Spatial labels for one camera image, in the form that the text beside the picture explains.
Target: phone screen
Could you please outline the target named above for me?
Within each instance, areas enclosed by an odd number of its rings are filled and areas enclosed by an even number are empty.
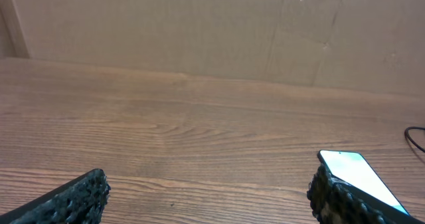
[[[361,154],[327,150],[320,154],[335,177],[409,215]]]

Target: black cable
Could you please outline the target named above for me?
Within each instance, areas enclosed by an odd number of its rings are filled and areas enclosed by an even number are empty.
[[[421,128],[421,127],[408,127],[405,131],[404,131],[404,137],[406,138],[406,139],[409,139],[411,142],[412,142],[412,144],[413,145],[415,145],[417,148],[419,148],[419,150],[420,151],[422,151],[422,152],[425,152],[425,149],[424,148],[422,148],[421,146],[419,146],[413,139],[412,139],[412,137],[410,137],[410,134],[409,134],[409,130],[424,130],[425,131],[425,128]]]

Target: wooden table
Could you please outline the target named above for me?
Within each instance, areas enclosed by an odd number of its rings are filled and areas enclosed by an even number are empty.
[[[330,149],[361,152],[425,221],[413,125],[423,98],[8,58],[0,213],[102,168],[103,223],[316,223],[305,192]]]

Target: smartphone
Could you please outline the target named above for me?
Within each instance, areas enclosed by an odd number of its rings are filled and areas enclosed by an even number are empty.
[[[333,176],[409,215],[361,154],[321,150],[318,157]]]

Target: curved black wire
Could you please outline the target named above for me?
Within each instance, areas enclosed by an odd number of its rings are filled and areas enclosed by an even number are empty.
[[[408,127],[408,128],[407,128],[407,129],[405,129],[405,131],[404,131],[404,137],[405,137],[406,139],[409,139],[409,140],[412,142],[412,144],[413,144],[413,145],[415,145],[417,148],[419,148],[419,150],[420,150],[420,151],[425,152],[425,149],[424,149],[423,147],[419,146],[419,144],[417,144],[417,143],[416,143],[416,142],[412,139],[412,137],[410,137],[409,130],[424,130],[424,131],[425,131],[425,128],[421,128],[421,127]]]

